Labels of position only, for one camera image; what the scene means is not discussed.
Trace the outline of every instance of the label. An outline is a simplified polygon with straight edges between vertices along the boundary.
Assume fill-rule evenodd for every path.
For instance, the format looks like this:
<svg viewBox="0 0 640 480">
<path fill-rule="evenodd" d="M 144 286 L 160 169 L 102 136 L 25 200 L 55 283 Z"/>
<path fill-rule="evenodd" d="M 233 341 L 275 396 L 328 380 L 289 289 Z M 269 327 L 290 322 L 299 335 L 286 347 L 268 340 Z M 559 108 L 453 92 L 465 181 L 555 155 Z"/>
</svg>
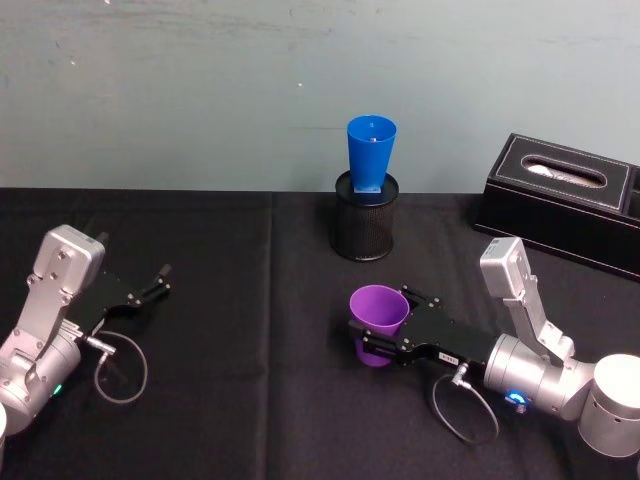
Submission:
<svg viewBox="0 0 640 480">
<path fill-rule="evenodd" d="M 447 355 L 446 353 L 442 352 L 438 353 L 438 358 L 447 363 L 450 363 L 451 365 L 455 365 L 456 367 L 460 363 L 460 360 L 458 360 L 456 357 L 452 357 L 451 355 Z"/>
</svg>

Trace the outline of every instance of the black tissue box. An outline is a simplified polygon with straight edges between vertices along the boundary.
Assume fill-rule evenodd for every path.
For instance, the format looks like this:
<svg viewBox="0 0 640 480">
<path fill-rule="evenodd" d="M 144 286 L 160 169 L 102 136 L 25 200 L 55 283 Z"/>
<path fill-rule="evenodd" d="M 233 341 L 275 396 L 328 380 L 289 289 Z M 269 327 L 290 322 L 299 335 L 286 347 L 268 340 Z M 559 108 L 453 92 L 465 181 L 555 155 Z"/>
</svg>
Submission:
<svg viewBox="0 0 640 480">
<path fill-rule="evenodd" d="M 640 280 L 638 167 L 511 134 L 474 227 Z"/>
</svg>

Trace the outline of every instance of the connector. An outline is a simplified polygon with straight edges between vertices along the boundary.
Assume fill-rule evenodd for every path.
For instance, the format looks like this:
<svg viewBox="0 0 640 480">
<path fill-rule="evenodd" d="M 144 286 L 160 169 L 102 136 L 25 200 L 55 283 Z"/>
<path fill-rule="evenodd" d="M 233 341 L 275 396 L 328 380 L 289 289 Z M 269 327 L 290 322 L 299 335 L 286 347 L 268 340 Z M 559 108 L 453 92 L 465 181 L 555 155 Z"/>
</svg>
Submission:
<svg viewBox="0 0 640 480">
<path fill-rule="evenodd" d="M 456 370 L 455 375 L 451 379 L 451 383 L 453 383 L 456 387 L 463 387 L 463 388 L 469 389 L 471 385 L 469 385 L 468 382 L 463 381 L 463 378 L 467 374 L 468 370 L 469 370 L 468 363 L 463 363 L 462 365 L 460 365 L 458 367 L 458 370 Z"/>
</svg>

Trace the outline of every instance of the black tablecloth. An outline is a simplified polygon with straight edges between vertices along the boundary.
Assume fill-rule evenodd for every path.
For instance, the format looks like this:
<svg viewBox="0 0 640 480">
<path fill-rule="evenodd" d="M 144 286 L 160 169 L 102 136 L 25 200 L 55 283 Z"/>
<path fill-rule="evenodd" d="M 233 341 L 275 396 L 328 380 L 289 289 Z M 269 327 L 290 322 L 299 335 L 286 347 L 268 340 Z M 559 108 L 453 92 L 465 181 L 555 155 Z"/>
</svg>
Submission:
<svg viewBox="0 0 640 480">
<path fill-rule="evenodd" d="M 110 235 L 104 268 L 145 282 L 173 266 L 172 294 L 136 332 L 144 396 L 106 404 L 85 358 L 64 393 L 7 440 L 3 478 L 633 478 L 635 459 L 591 451 L 575 424 L 524 416 L 483 391 L 498 440 L 469 447 L 427 401 L 435 365 L 372 370 L 345 336 L 359 286 L 406 283 L 451 317 L 514 333 L 478 268 L 490 237 L 470 228 L 479 196 L 401 195 L 395 247 L 357 264 L 329 246 L 332 194 L 0 190 L 0 333 L 15 324 L 43 235 L 68 223 Z M 640 354 L 640 285 L 529 250 L 547 315 L 577 357 Z M 447 413 L 488 433 L 470 399 Z"/>
</svg>

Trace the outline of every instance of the black mesh cup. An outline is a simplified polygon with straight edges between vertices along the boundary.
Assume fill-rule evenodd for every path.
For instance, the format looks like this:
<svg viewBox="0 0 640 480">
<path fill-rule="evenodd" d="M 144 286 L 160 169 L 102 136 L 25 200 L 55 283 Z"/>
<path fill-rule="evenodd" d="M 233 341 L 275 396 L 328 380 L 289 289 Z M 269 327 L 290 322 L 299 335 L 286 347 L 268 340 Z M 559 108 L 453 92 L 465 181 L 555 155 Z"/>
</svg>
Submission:
<svg viewBox="0 0 640 480">
<path fill-rule="evenodd" d="M 340 175 L 331 232 L 333 249 L 357 262 L 386 256 L 393 248 L 393 210 L 398 191 L 398 182 L 389 174 L 380 193 L 355 193 L 349 172 Z"/>
</svg>

